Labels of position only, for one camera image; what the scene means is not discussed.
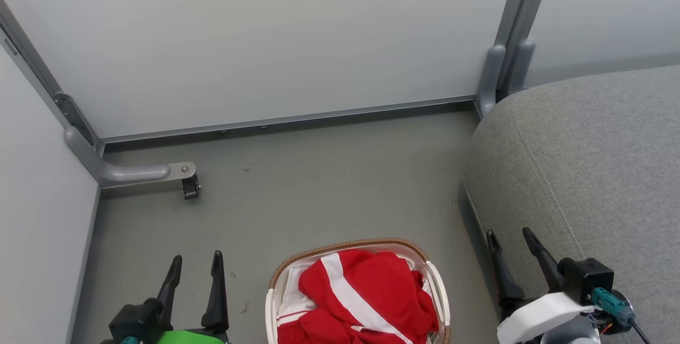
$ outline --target red clothing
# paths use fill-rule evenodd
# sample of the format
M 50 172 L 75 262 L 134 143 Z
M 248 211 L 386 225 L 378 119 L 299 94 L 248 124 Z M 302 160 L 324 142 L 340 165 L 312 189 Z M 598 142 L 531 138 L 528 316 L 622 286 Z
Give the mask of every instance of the red clothing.
M 344 250 L 300 276 L 316 308 L 278 328 L 279 344 L 425 344 L 439 330 L 427 281 L 387 252 Z

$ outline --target orange wire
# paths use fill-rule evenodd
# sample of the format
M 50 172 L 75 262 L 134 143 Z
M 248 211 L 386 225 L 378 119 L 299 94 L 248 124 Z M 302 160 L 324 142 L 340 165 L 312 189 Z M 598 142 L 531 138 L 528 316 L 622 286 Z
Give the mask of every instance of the orange wire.
M 607 325 L 607 327 L 605 327 L 605 329 L 602 330 L 602 334 L 605 334 L 605 332 L 607 332 L 607 330 L 610 329 L 613 324 L 614 322 L 609 323 L 609 325 Z

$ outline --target basket rim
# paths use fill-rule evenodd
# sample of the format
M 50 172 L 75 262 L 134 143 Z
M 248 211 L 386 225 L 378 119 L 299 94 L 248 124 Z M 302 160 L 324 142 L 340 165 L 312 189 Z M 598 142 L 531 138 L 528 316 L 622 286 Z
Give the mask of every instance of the basket rim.
M 428 262 L 428 260 L 430 260 L 428 259 L 427 254 L 425 254 L 425 252 L 420 247 L 415 245 L 415 243 L 409 242 L 406 239 L 374 238 L 374 239 L 351 240 L 350 242 L 335 243 L 334 245 L 327 245 L 292 255 L 288 259 L 284 260 L 284 262 L 280 264 L 279 267 L 277 267 L 276 271 L 274 271 L 274 275 L 271 277 L 271 281 L 269 282 L 269 289 L 270 290 L 274 289 L 274 287 L 276 286 L 276 282 L 279 281 L 279 277 L 281 277 L 281 274 L 287 269 L 288 266 L 290 266 L 294 262 L 297 262 L 298 260 L 305 259 L 306 257 L 311 257 L 314 255 L 325 254 L 326 252 L 335 252 L 339 250 L 346 250 L 350 248 L 370 245 L 401 245 L 413 250 L 419 257 L 421 257 L 421 259 L 423 259 L 423 262 Z

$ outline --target brown woven basket rim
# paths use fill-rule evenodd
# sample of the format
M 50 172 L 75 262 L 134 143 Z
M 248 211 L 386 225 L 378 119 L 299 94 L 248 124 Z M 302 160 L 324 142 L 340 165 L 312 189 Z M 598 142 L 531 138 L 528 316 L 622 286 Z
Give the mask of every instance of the brown woven basket rim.
M 282 272 L 287 269 L 288 266 L 297 262 L 300 259 L 305 259 L 306 257 L 311 257 L 318 254 L 324 254 L 326 252 L 334 252 L 338 250 L 346 250 L 354 247 L 369 246 L 369 245 L 401 245 L 413 250 L 423 262 L 427 262 L 428 257 L 425 252 L 418 247 L 415 243 L 411 243 L 406 239 L 401 238 L 375 238 L 375 239 L 362 239 L 362 240 L 351 240 L 350 242 L 335 243 L 335 245 L 327 245 L 324 247 L 319 247 L 313 250 L 307 250 L 299 254 L 292 255 L 288 259 L 284 260 L 282 264 L 277 267 L 274 271 L 274 275 L 271 277 L 269 282 L 269 289 L 273 289 L 276 286 L 276 282 L 279 281 Z M 442 344 L 449 344 L 451 340 L 451 326 L 447 325 L 444 327 L 444 338 L 442 339 Z

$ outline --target black cable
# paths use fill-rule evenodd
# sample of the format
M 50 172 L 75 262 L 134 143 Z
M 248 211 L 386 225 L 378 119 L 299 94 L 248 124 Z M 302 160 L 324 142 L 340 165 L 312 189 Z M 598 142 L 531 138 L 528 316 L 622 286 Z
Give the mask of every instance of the black cable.
M 628 319 L 628 322 L 631 323 L 633 329 L 634 329 L 636 332 L 638 332 L 638 334 L 640 335 L 640 339 L 642 339 L 642 341 L 644 342 L 644 344 L 651 344 L 651 343 L 649 342 L 649 339 L 648 339 L 646 336 L 644 336 L 644 332 L 642 332 L 642 330 L 640 329 L 640 327 L 638 327 L 638 325 L 637 325 L 637 323 L 635 322 L 635 320 L 633 320 L 633 319 Z

